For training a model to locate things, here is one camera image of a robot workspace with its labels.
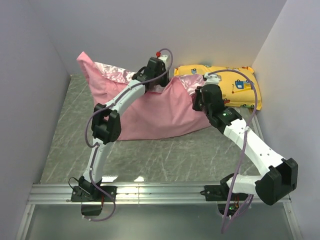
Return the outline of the pink satin pillowcase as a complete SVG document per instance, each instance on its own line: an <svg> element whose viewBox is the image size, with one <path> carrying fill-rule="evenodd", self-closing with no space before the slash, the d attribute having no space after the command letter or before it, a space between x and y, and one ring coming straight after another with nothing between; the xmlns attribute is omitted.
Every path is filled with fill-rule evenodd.
<svg viewBox="0 0 320 240"><path fill-rule="evenodd" d="M85 52L77 62L95 104L111 101L133 76L124 68L92 61ZM119 140L172 138L209 127L205 114L192 109L195 89L204 83L199 74L174 76L166 87L156 86L139 97L120 117Z"/></svg>

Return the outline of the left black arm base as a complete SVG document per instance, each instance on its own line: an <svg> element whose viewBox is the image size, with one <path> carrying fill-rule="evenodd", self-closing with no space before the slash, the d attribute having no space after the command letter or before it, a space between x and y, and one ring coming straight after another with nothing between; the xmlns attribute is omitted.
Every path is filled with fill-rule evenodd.
<svg viewBox="0 0 320 240"><path fill-rule="evenodd" d="M91 182L70 177L68 185L72 189L70 201L81 204L81 214L84 217L97 217L102 213L104 203L115 203L117 187L114 185L103 185L102 181L97 183L96 188Z"/></svg>

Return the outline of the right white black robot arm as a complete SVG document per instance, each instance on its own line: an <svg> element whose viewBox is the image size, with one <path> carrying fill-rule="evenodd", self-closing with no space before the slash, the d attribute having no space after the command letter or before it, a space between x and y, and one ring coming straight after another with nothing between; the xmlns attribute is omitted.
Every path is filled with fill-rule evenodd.
<svg viewBox="0 0 320 240"><path fill-rule="evenodd" d="M247 126L234 108L226 107L218 85L198 86L192 108L204 112L214 128L244 150L259 172L257 176L232 173L220 180L216 190L206 186L204 195L213 196L217 201L231 200L237 194L242 200L246 196L256 195L262 202L272 206L297 188L298 163L272 150Z"/></svg>

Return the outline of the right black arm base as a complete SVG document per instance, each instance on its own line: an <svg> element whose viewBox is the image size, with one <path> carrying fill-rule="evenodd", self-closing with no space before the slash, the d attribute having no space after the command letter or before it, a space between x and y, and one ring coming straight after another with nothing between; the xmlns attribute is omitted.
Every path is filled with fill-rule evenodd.
<svg viewBox="0 0 320 240"><path fill-rule="evenodd" d="M219 185L205 185L204 190L200 192L205 197L206 202L226 202L230 188L227 185L228 180L232 180L234 174L231 173L228 176L220 180ZM227 210L227 216L231 218L235 215L236 211L240 207L239 201L245 201L248 198L248 194L245 193L232 193L230 198L230 204Z"/></svg>

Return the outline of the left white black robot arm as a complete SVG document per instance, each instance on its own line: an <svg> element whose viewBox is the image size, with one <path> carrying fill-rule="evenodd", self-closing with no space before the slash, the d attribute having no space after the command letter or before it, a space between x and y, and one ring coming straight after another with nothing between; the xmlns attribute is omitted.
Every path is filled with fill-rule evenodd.
<svg viewBox="0 0 320 240"><path fill-rule="evenodd" d="M136 101L153 86L165 87L169 83L169 69L173 57L160 52L148 60L147 66L135 73L127 86L106 104L97 104L89 119L93 136L90 144L88 137L85 142L92 148L88 165L82 180L88 182L83 189L83 195L89 201L96 201L101 195L98 184L103 178L103 166L115 142L122 131L121 116Z"/></svg>

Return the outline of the yellow cartoon vehicle pillow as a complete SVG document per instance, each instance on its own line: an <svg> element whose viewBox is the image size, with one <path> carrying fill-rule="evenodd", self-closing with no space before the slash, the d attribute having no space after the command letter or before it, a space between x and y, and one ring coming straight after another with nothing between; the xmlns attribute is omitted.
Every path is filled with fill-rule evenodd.
<svg viewBox="0 0 320 240"><path fill-rule="evenodd" d="M175 76L183 75L204 75L218 70L230 70L231 67L210 66L203 64L181 65L174 69ZM252 81L257 92L257 107L262 109L262 98L259 85L256 80L255 72L250 66L234 67L233 70L238 71ZM249 81L240 74L234 72L219 72L219 87L222 91L224 103L228 107L244 107L253 108L255 106L255 94L251 88Z"/></svg>

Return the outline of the aluminium mounting rail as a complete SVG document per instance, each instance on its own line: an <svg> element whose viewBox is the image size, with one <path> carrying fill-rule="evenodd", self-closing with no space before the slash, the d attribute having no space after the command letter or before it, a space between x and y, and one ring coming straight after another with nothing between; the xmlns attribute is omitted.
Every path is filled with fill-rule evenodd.
<svg viewBox="0 0 320 240"><path fill-rule="evenodd" d="M117 205L207 204L200 194L207 182L129 182L106 183L116 186ZM101 202L74 202L68 184L35 184L27 203L29 205L99 205Z"/></svg>

